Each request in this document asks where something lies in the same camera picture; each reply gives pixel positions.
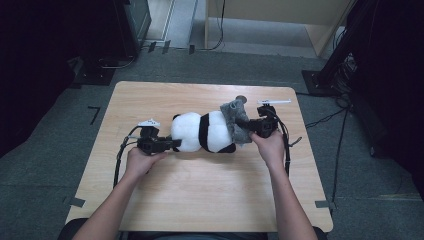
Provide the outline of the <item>panda plush toy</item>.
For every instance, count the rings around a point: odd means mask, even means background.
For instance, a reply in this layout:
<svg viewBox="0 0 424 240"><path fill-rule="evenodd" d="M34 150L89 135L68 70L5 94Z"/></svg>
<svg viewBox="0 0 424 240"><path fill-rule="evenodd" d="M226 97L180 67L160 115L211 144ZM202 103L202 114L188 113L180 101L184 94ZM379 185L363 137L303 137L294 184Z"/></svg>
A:
<svg viewBox="0 0 424 240"><path fill-rule="evenodd" d="M204 149L211 153L233 153L236 145L227 128L221 111L205 115L195 112L175 115L171 124L171 137L180 140L179 152L196 152Z"/></svg>

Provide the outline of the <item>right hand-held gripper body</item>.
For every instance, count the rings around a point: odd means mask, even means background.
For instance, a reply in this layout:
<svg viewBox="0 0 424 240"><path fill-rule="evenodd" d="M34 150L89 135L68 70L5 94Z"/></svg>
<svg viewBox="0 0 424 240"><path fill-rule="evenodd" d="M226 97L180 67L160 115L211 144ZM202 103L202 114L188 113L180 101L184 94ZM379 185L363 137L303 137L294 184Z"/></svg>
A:
<svg viewBox="0 0 424 240"><path fill-rule="evenodd" d="M258 100L259 127L256 133L262 138L268 138L275 130L279 129L288 134L287 127L282 122L274 108L274 104L288 104L291 100Z"/></svg>

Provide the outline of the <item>grey knitted doll garment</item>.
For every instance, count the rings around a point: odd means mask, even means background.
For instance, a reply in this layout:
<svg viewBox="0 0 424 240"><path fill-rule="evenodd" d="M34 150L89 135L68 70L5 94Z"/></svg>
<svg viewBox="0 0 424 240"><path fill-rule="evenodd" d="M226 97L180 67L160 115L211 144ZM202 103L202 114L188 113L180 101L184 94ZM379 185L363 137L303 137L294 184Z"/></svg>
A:
<svg viewBox="0 0 424 240"><path fill-rule="evenodd" d="M220 111L223 114L230 137L235 144L251 143L250 132L240 128L235 121L237 119L248 120L244 104L237 96L233 101L220 106Z"/></svg>

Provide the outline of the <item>person's lap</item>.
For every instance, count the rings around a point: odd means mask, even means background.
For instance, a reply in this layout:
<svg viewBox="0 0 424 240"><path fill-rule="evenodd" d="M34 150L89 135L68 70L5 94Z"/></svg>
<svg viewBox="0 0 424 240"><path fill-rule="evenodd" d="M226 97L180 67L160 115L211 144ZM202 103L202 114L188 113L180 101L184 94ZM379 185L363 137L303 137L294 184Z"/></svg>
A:
<svg viewBox="0 0 424 240"><path fill-rule="evenodd" d="M88 220L78 218L68 222L61 230L57 240L72 240L77 231ZM328 240L327 234L320 228L313 227L318 240ZM267 233L259 232L221 232L221 233L188 233L188 232L127 232L126 240L272 240Z"/></svg>

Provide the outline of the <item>black metal stand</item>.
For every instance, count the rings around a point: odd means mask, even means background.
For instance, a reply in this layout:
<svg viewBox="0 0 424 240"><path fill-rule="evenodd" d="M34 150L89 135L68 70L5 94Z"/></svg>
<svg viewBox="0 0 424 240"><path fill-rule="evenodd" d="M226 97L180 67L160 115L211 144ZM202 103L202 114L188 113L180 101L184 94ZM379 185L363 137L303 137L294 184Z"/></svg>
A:
<svg viewBox="0 0 424 240"><path fill-rule="evenodd" d="M359 39L365 18L376 0L359 0L353 6L354 16L348 17L348 27L334 52L320 71L303 70L302 76L312 96L339 96L342 91L337 87L337 71L352 50L353 43Z"/></svg>

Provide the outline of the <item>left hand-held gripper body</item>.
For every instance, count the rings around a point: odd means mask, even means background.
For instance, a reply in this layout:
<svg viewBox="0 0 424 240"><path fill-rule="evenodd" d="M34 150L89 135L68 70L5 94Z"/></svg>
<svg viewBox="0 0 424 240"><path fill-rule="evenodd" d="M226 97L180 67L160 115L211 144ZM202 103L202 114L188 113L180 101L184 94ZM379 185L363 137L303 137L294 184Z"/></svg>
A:
<svg viewBox="0 0 424 240"><path fill-rule="evenodd" d="M147 155L161 153L167 150L165 138L158 136L160 123L154 119L140 122L140 137L137 140L137 147Z"/></svg>

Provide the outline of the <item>person's right hand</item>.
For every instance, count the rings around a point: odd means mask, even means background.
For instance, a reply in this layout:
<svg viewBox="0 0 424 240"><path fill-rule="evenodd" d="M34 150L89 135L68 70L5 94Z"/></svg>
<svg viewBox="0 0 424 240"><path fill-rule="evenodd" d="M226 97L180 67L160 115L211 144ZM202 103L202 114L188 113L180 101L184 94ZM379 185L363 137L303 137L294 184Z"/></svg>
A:
<svg viewBox="0 0 424 240"><path fill-rule="evenodd" d="M275 130L268 138L251 132L250 137L270 170L284 169L285 147L281 132Z"/></svg>

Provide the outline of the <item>black floor base plate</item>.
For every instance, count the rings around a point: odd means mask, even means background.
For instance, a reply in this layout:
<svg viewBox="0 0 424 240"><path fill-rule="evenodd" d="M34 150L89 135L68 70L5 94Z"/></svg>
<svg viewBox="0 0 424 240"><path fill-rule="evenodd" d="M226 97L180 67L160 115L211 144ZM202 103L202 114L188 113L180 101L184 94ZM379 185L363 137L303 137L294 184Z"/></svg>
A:
<svg viewBox="0 0 424 240"><path fill-rule="evenodd" d="M83 85L109 86L115 71L130 66L135 59L135 56L81 59L76 65L76 76L71 88L81 88Z"/></svg>

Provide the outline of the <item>dark cabinet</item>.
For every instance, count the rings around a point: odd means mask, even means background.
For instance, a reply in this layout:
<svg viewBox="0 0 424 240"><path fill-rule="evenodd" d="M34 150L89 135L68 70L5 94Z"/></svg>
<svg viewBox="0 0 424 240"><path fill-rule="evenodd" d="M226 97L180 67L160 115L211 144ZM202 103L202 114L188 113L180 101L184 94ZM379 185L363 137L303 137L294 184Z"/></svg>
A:
<svg viewBox="0 0 424 240"><path fill-rule="evenodd" d="M137 57L151 24L147 0L114 0L125 57Z"/></svg>

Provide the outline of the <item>person's left hand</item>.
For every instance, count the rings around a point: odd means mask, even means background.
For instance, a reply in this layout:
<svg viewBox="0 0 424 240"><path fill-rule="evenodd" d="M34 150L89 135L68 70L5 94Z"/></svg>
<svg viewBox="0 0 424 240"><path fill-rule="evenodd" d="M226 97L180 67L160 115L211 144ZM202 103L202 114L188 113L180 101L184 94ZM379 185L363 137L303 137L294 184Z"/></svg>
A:
<svg viewBox="0 0 424 240"><path fill-rule="evenodd" d="M138 182L146 175L155 163L167 157L165 152L146 155L139 148L132 148L127 154L126 170L123 175L125 181Z"/></svg>

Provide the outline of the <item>light wooden furniture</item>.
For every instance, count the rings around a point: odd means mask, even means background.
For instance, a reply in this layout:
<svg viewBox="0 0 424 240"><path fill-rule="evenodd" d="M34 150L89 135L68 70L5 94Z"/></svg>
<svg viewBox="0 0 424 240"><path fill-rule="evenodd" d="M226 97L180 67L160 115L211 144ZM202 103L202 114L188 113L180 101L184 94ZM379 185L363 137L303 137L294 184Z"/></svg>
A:
<svg viewBox="0 0 424 240"><path fill-rule="evenodd" d="M206 18L304 24L317 56L344 23L357 0L206 0ZM205 20L205 45L209 23Z"/></svg>

